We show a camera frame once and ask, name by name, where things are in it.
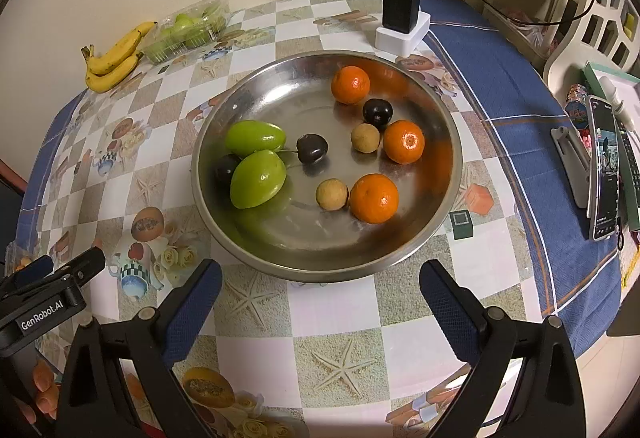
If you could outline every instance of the silver bolt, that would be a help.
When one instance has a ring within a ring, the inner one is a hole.
[[[499,321],[502,318],[504,318],[504,312],[500,308],[498,308],[497,306],[490,306],[487,309],[486,313],[494,321]]]
[[[558,317],[556,315],[549,315],[549,317],[546,320],[554,328],[561,328],[561,326],[562,326],[562,321],[560,320],[560,317]]]
[[[90,326],[93,321],[94,321],[94,318],[92,317],[91,313],[87,313],[87,312],[78,313],[78,324],[82,326],[82,328],[86,328],[87,326]]]
[[[147,306],[138,312],[138,318],[143,321],[148,321],[149,319],[153,319],[156,314],[156,309],[152,306]]]

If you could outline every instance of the gray phone holder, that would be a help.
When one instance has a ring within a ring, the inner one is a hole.
[[[573,127],[551,129],[551,138],[554,139],[566,176],[569,178],[575,204],[580,209],[587,209],[589,217],[591,157]]]

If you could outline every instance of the tangerine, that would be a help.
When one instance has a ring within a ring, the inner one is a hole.
[[[401,165],[417,161],[424,151],[422,131],[408,120],[398,120],[387,127],[382,143],[386,155]]]
[[[351,212],[372,225],[388,221],[396,213],[398,202],[398,188],[382,174],[367,174],[351,189]]]
[[[363,69],[345,66],[334,74],[331,93],[338,102],[351,105],[367,96],[370,86],[369,75]]]

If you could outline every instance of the metal bowl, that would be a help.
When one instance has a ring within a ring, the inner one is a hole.
[[[393,163],[382,144],[372,154],[353,150],[350,134],[362,122],[362,103],[343,105],[331,94],[331,79],[344,66],[367,71],[367,98],[388,100],[392,121],[408,119],[420,126],[426,139],[420,160]],[[243,119],[280,126],[287,148],[295,148],[303,134],[322,135],[329,151],[311,166],[303,166],[294,153],[280,153],[287,165],[283,188],[267,203],[240,211],[228,191],[216,187],[213,167],[228,152],[226,131]],[[368,225],[348,209],[325,212],[316,204],[316,187],[323,180],[338,178],[350,188],[369,173],[382,173],[398,187],[398,212],[386,223]],[[436,92],[387,60],[343,51],[290,56],[242,79],[207,117],[191,164],[197,208],[226,250],[266,274],[320,283],[365,277],[419,249],[452,208],[461,174],[458,130]]]

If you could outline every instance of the checkered tablecloth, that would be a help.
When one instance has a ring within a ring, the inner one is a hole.
[[[143,63],[112,92],[84,95],[52,163],[37,253],[60,265],[100,240],[110,267],[85,287],[98,320],[129,319],[159,305],[204,257],[222,265],[223,291],[190,356],[175,366],[179,380],[195,366],[210,368],[236,392],[233,407],[210,408],[225,416],[221,436],[253,436],[242,427],[247,421],[278,418],[292,433],[282,436],[319,436],[327,425],[349,424],[366,436],[391,436],[386,415],[461,365],[418,290],[426,259],[439,259],[483,304],[541,320],[524,227],[494,145],[460,83],[424,42],[407,59],[375,50],[381,17],[381,0],[281,0],[242,10],[217,44],[159,66]],[[442,97],[463,149],[453,210],[471,211],[472,238],[454,240],[447,219],[416,254],[388,270],[318,285],[257,273],[210,236],[190,184],[202,120],[222,93],[260,66],[328,49],[395,61]],[[481,205],[473,199],[478,194]],[[149,207],[162,224],[151,240],[140,233],[153,227],[136,223]],[[146,286],[140,277],[148,278]],[[40,341],[60,370],[76,324],[69,320]],[[143,420],[157,424],[146,400],[136,405]],[[255,429],[262,436],[263,428]]]

